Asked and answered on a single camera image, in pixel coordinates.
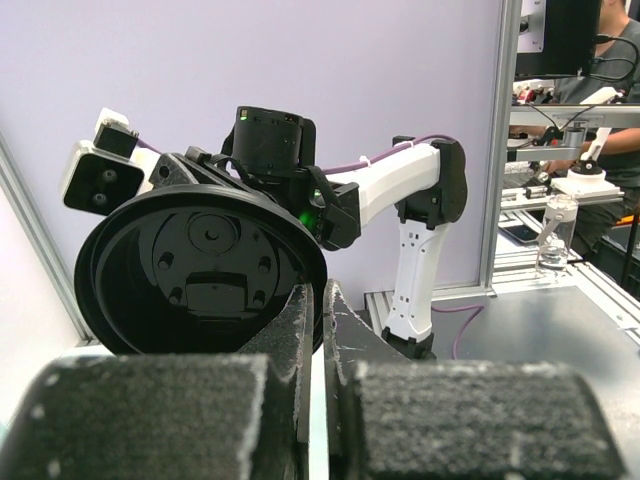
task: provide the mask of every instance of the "black circular end effector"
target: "black circular end effector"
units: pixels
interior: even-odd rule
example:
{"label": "black circular end effector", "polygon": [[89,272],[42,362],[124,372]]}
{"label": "black circular end effector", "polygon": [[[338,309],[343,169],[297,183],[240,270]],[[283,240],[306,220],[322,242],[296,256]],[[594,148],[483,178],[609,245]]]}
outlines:
{"label": "black circular end effector", "polygon": [[299,283],[314,290],[315,350],[326,281],[320,248],[289,212],[210,185],[124,204],[89,235],[74,276],[87,324],[116,354],[234,352]]}

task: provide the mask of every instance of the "black foam pad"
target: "black foam pad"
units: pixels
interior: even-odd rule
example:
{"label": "black foam pad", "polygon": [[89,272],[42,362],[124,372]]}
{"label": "black foam pad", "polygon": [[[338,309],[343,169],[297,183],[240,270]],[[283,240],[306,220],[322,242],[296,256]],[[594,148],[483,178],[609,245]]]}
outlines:
{"label": "black foam pad", "polygon": [[[245,346],[244,355],[54,363],[33,384],[9,432],[0,478],[302,476],[310,289],[296,288],[289,307]],[[288,340],[278,342],[280,336]]]}
{"label": "black foam pad", "polygon": [[324,321],[332,478],[624,475],[600,408],[572,370],[399,361],[334,282]]}

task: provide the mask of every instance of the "green led light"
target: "green led light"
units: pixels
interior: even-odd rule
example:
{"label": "green led light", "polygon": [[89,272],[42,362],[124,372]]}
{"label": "green led light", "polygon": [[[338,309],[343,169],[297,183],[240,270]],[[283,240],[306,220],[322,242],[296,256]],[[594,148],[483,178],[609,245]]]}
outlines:
{"label": "green led light", "polygon": [[308,230],[312,230],[315,226],[316,219],[310,212],[303,212],[302,215],[298,217],[300,223],[302,223]]}

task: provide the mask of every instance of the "purple-white wall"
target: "purple-white wall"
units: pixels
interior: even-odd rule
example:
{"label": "purple-white wall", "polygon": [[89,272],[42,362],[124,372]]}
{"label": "purple-white wall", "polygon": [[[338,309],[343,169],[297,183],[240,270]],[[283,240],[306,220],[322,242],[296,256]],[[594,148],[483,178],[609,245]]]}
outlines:
{"label": "purple-white wall", "polygon": [[[62,206],[71,146],[102,107],[166,150],[217,151],[239,104],[318,126],[321,166],[446,133],[468,155],[470,201],[440,285],[478,281],[501,0],[0,2],[0,130],[71,266],[99,220]],[[390,289],[395,212],[328,256],[357,307]]]}

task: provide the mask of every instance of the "camera lens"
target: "camera lens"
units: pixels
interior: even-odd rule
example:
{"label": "camera lens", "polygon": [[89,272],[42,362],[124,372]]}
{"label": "camera lens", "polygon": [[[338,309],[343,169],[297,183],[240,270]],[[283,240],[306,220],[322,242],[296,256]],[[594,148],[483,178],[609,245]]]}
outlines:
{"label": "camera lens", "polygon": [[102,173],[102,178],[105,182],[113,183],[118,179],[118,174],[115,172],[115,170],[105,170]]}
{"label": "camera lens", "polygon": [[104,193],[96,193],[93,196],[93,203],[95,203],[99,207],[102,207],[105,203],[107,203],[107,196]]}

